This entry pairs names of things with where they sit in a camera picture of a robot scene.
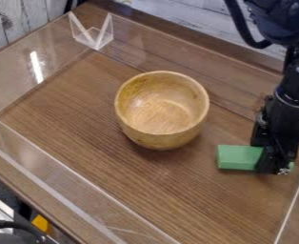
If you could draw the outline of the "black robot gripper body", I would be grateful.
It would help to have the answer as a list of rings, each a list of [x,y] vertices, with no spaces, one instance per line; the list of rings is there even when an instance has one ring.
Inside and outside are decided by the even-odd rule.
[[[284,100],[277,93],[265,97],[257,115],[257,125],[264,145],[281,153],[299,152],[299,105]]]

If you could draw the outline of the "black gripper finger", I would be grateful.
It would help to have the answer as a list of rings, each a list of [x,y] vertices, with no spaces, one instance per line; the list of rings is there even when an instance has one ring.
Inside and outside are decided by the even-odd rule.
[[[255,170],[263,174],[289,174],[293,171],[299,149],[280,146],[256,147],[257,163]]]
[[[264,147],[271,144],[268,123],[259,117],[253,126],[251,145]]]

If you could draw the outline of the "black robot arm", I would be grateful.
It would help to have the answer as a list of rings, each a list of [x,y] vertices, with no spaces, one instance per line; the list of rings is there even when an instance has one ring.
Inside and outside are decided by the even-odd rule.
[[[299,0],[244,0],[263,37],[285,47],[284,77],[264,99],[251,144],[261,148],[256,171],[283,174],[299,153]]]

